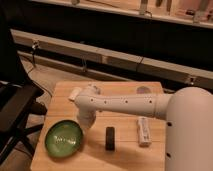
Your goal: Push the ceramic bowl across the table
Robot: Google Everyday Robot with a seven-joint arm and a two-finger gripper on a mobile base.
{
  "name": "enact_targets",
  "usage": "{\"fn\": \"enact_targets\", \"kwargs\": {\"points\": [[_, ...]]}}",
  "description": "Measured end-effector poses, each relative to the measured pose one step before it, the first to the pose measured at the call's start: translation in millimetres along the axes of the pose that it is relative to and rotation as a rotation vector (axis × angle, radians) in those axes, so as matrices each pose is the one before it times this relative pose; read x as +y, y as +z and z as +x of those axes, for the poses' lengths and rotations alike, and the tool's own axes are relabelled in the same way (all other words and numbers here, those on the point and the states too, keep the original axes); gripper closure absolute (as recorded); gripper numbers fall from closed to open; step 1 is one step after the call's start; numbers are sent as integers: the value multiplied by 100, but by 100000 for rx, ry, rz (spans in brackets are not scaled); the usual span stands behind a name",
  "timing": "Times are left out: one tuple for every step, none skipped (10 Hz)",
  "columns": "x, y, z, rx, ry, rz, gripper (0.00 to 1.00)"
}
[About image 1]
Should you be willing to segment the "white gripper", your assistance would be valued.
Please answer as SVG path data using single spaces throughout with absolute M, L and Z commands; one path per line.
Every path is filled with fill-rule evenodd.
M 96 112 L 88 110 L 79 110 L 77 120 L 81 128 L 84 130 L 90 129 L 96 120 Z

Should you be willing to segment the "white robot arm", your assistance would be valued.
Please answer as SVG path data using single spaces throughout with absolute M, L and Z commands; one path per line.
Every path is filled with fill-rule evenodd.
M 213 171 L 213 94 L 186 87 L 173 94 L 102 95 L 89 85 L 68 96 L 77 119 L 92 127 L 98 111 L 153 117 L 166 122 L 165 171 Z

